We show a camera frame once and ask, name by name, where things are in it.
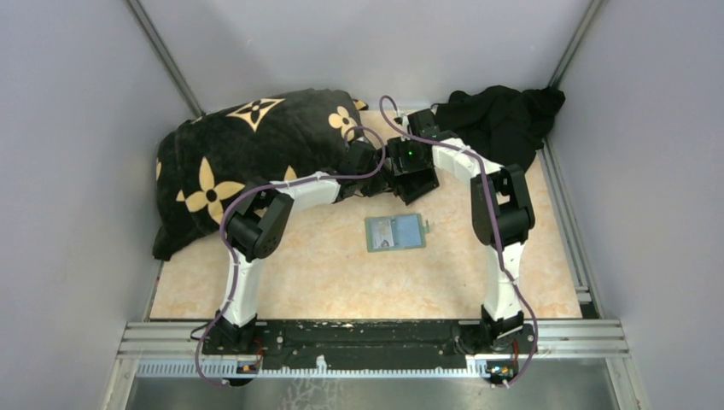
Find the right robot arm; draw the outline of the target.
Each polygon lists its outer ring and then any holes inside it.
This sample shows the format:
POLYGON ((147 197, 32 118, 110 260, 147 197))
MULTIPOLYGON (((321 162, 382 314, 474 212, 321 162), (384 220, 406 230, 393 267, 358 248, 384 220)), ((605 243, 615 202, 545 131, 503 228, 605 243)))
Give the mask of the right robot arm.
POLYGON ((492 352, 504 351, 523 332, 523 309, 529 307, 518 285, 523 251, 535 225, 525 172, 519 166, 500 166, 489 173, 486 166, 490 162, 462 139, 440 141, 414 136, 397 126, 385 111, 381 115, 400 135, 430 145, 435 167, 469 184, 473 231, 490 253, 481 340, 492 352))

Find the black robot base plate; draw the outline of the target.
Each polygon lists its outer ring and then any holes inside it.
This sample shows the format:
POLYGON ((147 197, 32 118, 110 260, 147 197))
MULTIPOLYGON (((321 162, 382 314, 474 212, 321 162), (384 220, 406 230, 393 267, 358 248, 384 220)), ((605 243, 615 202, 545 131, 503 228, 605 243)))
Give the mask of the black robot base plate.
POLYGON ((490 349, 481 338, 481 321, 258 319, 250 346, 223 343, 215 331, 205 338, 204 355, 249 355, 263 370, 310 370, 325 364, 331 371, 462 370, 477 354, 523 362, 533 343, 525 324, 512 345, 490 349))

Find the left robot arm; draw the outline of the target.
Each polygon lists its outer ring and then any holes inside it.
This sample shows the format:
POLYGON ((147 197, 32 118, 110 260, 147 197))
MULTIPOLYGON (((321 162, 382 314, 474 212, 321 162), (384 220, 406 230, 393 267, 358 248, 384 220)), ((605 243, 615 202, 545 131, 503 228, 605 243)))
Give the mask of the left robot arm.
POLYGON ((230 265, 225 299, 204 338, 215 331, 237 354, 256 341, 258 288, 265 259, 283 239, 289 217, 302 210, 340 202, 367 185, 388 158, 388 149, 354 140, 337 173, 317 171, 306 177, 266 181, 256 179, 222 216, 219 232, 228 249, 230 265))

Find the green leather card holder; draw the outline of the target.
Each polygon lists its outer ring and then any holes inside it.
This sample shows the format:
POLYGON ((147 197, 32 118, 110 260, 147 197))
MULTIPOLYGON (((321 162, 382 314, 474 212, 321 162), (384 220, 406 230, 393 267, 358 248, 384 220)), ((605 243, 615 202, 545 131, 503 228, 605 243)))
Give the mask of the green leather card holder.
POLYGON ((426 247, 426 235, 429 234, 429 222, 421 214, 397 214, 393 216, 365 218, 365 239, 369 253, 385 251, 401 251, 408 249, 423 249, 426 247), (371 234, 369 224, 373 219, 390 218, 394 230, 394 246, 389 249, 374 250, 371 247, 371 234))

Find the white VIP card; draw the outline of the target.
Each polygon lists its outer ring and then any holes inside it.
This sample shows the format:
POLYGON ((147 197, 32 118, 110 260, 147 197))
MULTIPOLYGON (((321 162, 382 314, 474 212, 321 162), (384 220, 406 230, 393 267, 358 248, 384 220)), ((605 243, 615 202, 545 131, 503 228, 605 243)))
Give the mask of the white VIP card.
POLYGON ((370 221, 371 247, 374 250, 389 249, 394 246, 394 230, 390 218, 378 218, 370 221))

